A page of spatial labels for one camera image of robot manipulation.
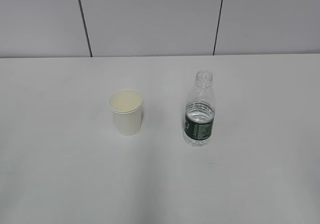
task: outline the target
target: clear plastic bottle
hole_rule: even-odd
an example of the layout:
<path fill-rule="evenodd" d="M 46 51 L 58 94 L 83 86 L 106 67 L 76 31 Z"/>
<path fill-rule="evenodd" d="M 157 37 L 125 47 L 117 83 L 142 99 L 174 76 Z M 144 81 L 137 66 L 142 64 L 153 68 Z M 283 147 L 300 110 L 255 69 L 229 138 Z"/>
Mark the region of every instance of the clear plastic bottle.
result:
<path fill-rule="evenodd" d="M 205 145 L 212 134 L 216 111 L 213 76 L 209 71 L 199 71 L 195 86 L 189 93 L 185 106 L 183 137 L 195 147 Z"/>

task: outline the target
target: wall seam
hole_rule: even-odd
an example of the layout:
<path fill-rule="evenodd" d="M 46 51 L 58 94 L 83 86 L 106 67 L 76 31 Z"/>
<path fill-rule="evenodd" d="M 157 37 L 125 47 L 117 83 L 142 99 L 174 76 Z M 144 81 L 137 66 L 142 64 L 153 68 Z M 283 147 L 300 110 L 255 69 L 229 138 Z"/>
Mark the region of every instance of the wall seam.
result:
<path fill-rule="evenodd" d="M 86 37 L 86 42 L 87 42 L 87 45 L 88 45 L 88 49 L 89 49 L 89 54 L 90 54 L 90 57 L 92 57 L 92 50 L 91 50 L 91 45 L 90 45 L 90 40 L 89 40 L 89 35 L 88 35 L 88 30 L 87 30 L 87 26 L 86 26 L 86 20 L 85 20 L 85 15 L 84 15 L 84 11 L 82 9 L 82 3 L 81 3 L 81 0 L 78 0 L 78 3 L 79 3 L 79 8 L 80 8 L 80 13 L 81 13 L 81 18 L 82 18 L 82 23 L 83 23 L 83 28 L 84 28 L 84 32 L 85 32 L 85 37 Z"/>
<path fill-rule="evenodd" d="M 213 54 L 212 55 L 214 55 L 215 54 L 215 52 L 216 52 L 216 49 L 215 49 L 215 47 L 216 47 L 216 45 L 217 45 L 217 37 L 218 37 L 218 31 L 219 31 L 219 25 L 220 25 L 220 18 L 221 18 L 221 11 L 222 11 L 222 4 L 223 4 L 223 1 L 224 0 L 221 0 L 221 4 L 220 4 L 220 10 L 219 10 L 219 18 L 218 18 L 218 24 L 217 24 L 217 26 L 216 26 L 216 33 L 215 33 L 215 41 L 214 41 L 214 49 L 213 49 Z"/>

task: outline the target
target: green label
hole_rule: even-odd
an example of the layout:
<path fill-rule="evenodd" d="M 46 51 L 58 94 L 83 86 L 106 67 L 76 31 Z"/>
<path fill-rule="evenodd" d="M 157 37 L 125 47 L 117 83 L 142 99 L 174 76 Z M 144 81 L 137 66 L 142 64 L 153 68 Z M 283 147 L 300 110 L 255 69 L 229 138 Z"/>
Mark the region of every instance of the green label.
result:
<path fill-rule="evenodd" d="M 211 136 L 213 123 L 213 119 L 208 123 L 196 123 L 192 121 L 190 118 L 188 118 L 186 115 L 184 123 L 184 132 L 185 134 L 187 134 L 188 137 L 194 140 L 205 140 Z"/>

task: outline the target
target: table surface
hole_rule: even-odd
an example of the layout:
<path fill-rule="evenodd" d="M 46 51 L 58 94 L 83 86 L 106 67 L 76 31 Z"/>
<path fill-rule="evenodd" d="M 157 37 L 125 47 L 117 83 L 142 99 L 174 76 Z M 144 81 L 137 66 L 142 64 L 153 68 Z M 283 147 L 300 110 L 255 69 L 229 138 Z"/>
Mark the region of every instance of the table surface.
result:
<path fill-rule="evenodd" d="M 213 73 L 212 140 L 184 142 Z M 1 224 L 319 224 L 320 55 L 0 59 Z M 144 95 L 119 134 L 109 95 Z"/>

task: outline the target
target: paper cup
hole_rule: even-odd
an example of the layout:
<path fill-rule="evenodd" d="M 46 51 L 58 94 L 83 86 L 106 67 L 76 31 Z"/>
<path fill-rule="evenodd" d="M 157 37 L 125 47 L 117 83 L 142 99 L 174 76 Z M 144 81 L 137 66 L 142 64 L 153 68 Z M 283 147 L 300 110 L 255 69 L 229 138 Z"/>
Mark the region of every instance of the paper cup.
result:
<path fill-rule="evenodd" d="M 141 126 L 143 96 L 132 89 L 121 89 L 109 98 L 114 125 L 123 135 L 136 134 Z"/>

